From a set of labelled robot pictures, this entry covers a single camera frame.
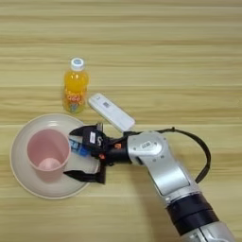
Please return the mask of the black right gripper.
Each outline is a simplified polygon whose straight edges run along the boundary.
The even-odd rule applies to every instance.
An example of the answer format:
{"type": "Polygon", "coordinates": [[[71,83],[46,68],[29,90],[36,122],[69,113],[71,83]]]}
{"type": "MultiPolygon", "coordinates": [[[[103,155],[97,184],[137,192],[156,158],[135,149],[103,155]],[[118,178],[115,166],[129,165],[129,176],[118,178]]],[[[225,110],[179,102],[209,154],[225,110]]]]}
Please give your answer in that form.
{"type": "MultiPolygon", "coordinates": [[[[74,129],[69,132],[71,136],[82,137],[87,130],[86,126],[74,129]]],[[[79,182],[95,182],[104,184],[106,182],[106,165],[130,164],[128,154],[128,138],[99,137],[91,145],[91,155],[97,158],[99,162],[95,173],[87,173],[82,170],[68,170],[63,174],[79,182]]]]}

